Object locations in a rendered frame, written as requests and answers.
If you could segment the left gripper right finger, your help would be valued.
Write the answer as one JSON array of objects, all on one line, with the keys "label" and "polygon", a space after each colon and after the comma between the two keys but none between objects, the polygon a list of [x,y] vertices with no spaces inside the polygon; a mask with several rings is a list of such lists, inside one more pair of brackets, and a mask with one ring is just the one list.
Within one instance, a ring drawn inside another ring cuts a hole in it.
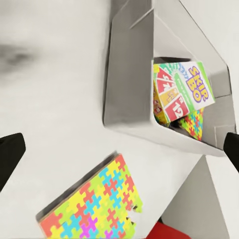
[{"label": "left gripper right finger", "polygon": [[239,134],[228,132],[223,150],[239,172]]}]

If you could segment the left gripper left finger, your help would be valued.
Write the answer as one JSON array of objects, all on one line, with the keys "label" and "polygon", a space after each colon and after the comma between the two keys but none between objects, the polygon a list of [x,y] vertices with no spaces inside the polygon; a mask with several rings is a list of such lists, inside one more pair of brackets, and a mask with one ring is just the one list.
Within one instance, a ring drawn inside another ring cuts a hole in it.
[{"label": "left gripper left finger", "polygon": [[0,192],[26,151],[21,132],[0,138]]}]

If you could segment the jigsaw puzzle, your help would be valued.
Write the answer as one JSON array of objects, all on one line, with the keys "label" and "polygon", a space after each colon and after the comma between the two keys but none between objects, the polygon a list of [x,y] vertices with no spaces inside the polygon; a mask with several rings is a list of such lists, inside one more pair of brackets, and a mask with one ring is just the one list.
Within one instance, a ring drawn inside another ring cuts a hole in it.
[{"label": "jigsaw puzzle", "polygon": [[135,222],[127,211],[143,205],[122,154],[45,215],[38,225],[46,239],[131,239]]},{"label": "jigsaw puzzle", "polygon": [[203,108],[179,119],[179,126],[193,139],[201,141]]}]

